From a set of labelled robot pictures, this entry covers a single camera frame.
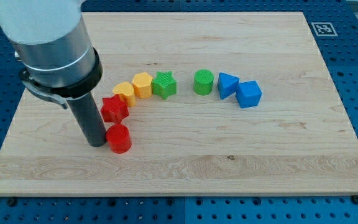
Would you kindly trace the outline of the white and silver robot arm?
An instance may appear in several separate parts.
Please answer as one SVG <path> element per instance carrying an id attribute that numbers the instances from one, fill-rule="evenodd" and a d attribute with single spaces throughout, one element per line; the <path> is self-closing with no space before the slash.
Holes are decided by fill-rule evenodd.
<path id="1" fill-rule="evenodd" d="M 84 0 L 0 0 L 0 26 L 33 79 L 47 87 L 72 85 L 96 56 L 81 15 Z"/>

